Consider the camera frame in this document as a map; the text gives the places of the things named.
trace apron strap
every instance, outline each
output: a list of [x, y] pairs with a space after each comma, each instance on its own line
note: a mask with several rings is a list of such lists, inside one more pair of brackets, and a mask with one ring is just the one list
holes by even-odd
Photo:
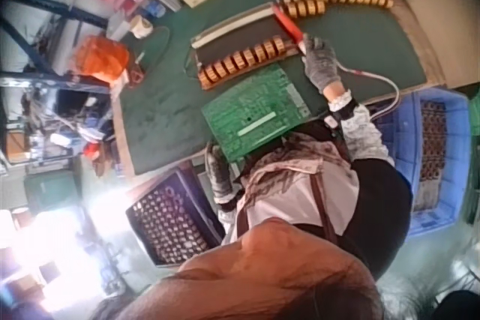
[[322, 196], [322, 192], [320, 191], [320, 176], [317, 175], [310, 175], [310, 184], [312, 186], [312, 193], [313, 198], [315, 199], [316, 209], [320, 214], [320, 219], [322, 219], [323, 230], [325, 231], [325, 238], [326, 240], [330, 241], [332, 244], [338, 245], [337, 243], [337, 234], [335, 234], [335, 229], [330, 221], [330, 217], [327, 214], [327, 210], [325, 208], [324, 199]]
[[[322, 220], [326, 240], [330, 241], [335, 245], [338, 245], [337, 235], [335, 234], [335, 229], [332, 225], [332, 222], [330, 221], [330, 217], [327, 214], [325, 203], [322, 197], [322, 192], [320, 191], [320, 176], [321, 175], [310, 175], [310, 184], [312, 186], [313, 198], [315, 200], [315, 205], [317, 206], [316, 209], [320, 214], [320, 219]], [[245, 206], [237, 213], [236, 226], [237, 238], [240, 238], [249, 229], [248, 215]]]

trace green workbench mat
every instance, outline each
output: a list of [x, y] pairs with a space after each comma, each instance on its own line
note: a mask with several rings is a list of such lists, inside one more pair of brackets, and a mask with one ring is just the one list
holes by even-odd
[[[168, 13], [156, 25], [166, 26], [171, 39], [160, 63], [135, 89], [121, 93], [124, 131], [135, 174], [157, 169], [188, 157], [212, 138], [202, 112], [203, 106], [241, 82], [239, 77], [211, 91], [203, 91], [197, 79], [185, 73], [185, 60], [191, 50], [190, 39], [208, 27], [242, 11], [271, 0], [208, 0], [178, 13]], [[410, 41], [395, 18], [384, 9], [361, 5], [335, 5], [325, 15], [302, 19], [303, 31], [328, 40], [338, 59], [350, 68], [390, 77], [400, 88], [426, 82], [422, 66]], [[132, 48], [138, 40], [126, 39]], [[143, 67], [151, 67], [164, 39], [142, 43]], [[326, 102], [304, 75], [300, 56], [279, 63], [315, 115]], [[341, 74], [346, 86], [359, 101], [391, 93], [391, 88], [376, 80]]]

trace white sleeve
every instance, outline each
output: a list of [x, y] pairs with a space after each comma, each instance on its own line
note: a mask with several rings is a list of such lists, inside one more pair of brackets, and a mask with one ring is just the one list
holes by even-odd
[[[341, 95], [328, 106], [330, 111], [336, 112], [346, 106], [352, 100], [349, 91]], [[368, 109], [359, 105], [353, 111], [353, 117], [341, 122], [343, 137], [352, 160], [381, 159], [395, 165], [389, 156], [389, 150], [382, 143], [382, 134], [370, 120]]]

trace gray glove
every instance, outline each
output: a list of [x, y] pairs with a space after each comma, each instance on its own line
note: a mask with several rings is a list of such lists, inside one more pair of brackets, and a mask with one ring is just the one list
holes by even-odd
[[305, 74], [322, 94], [327, 85], [340, 80], [335, 51], [325, 41], [308, 34], [304, 35], [304, 43]]
[[205, 170], [210, 179], [214, 200], [217, 204], [225, 204], [231, 200], [233, 191], [230, 181], [230, 166], [219, 145], [207, 144], [205, 151]]

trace red object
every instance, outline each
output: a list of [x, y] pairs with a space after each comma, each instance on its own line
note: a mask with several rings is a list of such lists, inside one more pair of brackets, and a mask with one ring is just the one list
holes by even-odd
[[303, 31], [291, 20], [277, 5], [273, 5], [273, 11], [278, 22], [290, 34], [297, 45], [303, 42]]

